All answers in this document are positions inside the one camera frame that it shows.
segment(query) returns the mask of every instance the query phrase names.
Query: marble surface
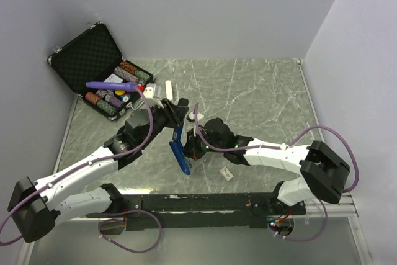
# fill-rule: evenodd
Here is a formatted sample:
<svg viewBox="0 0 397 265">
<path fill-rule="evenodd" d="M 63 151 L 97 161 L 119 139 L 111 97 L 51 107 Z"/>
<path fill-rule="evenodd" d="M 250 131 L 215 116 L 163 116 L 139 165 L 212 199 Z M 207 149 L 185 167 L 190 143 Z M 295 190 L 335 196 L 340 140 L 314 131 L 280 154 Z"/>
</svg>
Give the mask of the marble surface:
<svg viewBox="0 0 397 265">
<path fill-rule="evenodd" d="M 192 110 L 210 118 L 221 117 L 234 133 L 263 141 L 283 143 L 303 129 L 315 125 L 315 118 L 296 60 L 132 60 L 156 76 L 165 96 L 165 80 L 171 80 L 174 98 L 189 99 Z M 114 135 L 132 111 L 111 122 L 78 101 L 59 170 L 85 158 Z M 185 132 L 192 124 L 185 125 Z M 90 191 L 111 182 L 124 194 L 181 194 L 208 192 L 271 192 L 281 180 L 296 175 L 263 166 L 233 165 L 220 153 L 207 153 L 192 162 L 186 176 L 169 148 L 171 129 L 163 132 L 145 149 L 143 156 L 117 173 L 86 186 Z M 310 132 L 298 143 L 320 140 Z M 219 173 L 227 166 L 234 178 L 227 182 Z"/>
</svg>

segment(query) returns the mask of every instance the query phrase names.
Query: blue tool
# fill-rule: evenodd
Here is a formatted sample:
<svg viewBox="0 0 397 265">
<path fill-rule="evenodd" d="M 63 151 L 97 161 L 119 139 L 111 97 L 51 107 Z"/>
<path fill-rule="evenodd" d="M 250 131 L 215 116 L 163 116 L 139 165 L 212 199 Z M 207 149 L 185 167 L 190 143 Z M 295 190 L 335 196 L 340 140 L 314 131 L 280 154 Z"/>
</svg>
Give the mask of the blue tool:
<svg viewBox="0 0 397 265">
<path fill-rule="evenodd" d="M 174 153 L 174 156 L 181 167 L 181 170 L 186 175 L 190 175 L 190 168 L 192 167 L 190 161 L 184 156 L 183 150 L 184 147 L 181 143 L 182 131 L 184 129 L 184 123 L 182 122 L 178 128 L 174 129 L 174 133 L 172 134 L 172 141 L 169 142 L 169 146 Z"/>
</svg>

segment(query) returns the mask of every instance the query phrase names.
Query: yellow chip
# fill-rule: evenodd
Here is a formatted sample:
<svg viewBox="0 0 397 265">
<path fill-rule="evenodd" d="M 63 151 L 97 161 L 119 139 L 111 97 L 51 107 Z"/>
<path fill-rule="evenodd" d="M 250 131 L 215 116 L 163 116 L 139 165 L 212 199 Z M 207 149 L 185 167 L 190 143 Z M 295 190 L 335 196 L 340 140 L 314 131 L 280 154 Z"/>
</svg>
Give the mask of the yellow chip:
<svg viewBox="0 0 397 265">
<path fill-rule="evenodd" d="M 124 90 L 115 90 L 114 93 L 116 93 L 116 95 L 118 96 L 122 96 L 123 94 L 125 94 Z"/>
</svg>

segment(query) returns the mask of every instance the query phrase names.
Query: open black case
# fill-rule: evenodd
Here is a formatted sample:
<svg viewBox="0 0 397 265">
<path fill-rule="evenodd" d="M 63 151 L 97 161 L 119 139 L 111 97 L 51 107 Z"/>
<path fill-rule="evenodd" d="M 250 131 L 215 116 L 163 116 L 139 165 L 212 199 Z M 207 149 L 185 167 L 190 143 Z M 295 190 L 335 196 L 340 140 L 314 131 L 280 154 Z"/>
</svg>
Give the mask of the open black case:
<svg viewBox="0 0 397 265">
<path fill-rule="evenodd" d="M 149 76 L 144 86 L 155 80 L 151 73 L 123 58 L 108 28 L 101 22 L 58 49 L 48 57 L 47 61 L 74 93 L 109 120 L 119 119 L 132 103 L 139 99 L 139 94 L 137 92 L 131 94 L 128 101 L 116 108 L 115 115 L 110 116 L 84 97 L 88 92 L 95 94 L 97 91 L 87 88 L 86 82 L 106 80 L 123 61 Z"/>
</svg>

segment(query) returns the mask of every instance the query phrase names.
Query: white wall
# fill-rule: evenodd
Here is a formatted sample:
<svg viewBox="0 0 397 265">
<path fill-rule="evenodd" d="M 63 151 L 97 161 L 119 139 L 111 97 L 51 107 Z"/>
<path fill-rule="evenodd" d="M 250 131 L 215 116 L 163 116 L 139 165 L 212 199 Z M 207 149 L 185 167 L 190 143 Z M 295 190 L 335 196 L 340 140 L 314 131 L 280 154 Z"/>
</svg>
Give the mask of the white wall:
<svg viewBox="0 0 397 265">
<path fill-rule="evenodd" d="M 50 48 L 69 39 L 49 0 L 0 0 L 0 220 L 14 184 L 49 175 L 54 167 L 72 93 L 46 64 Z M 2 241 L 18 235 L 10 221 Z M 21 245 L 0 247 L 14 264 Z"/>
<path fill-rule="evenodd" d="M 357 155 L 353 195 L 375 263 L 396 264 L 396 0 L 336 0 L 304 72 L 320 122 L 345 136 Z"/>
<path fill-rule="evenodd" d="M 73 35 L 109 24 L 135 58 L 302 58 L 334 0 L 53 0 Z"/>
</svg>

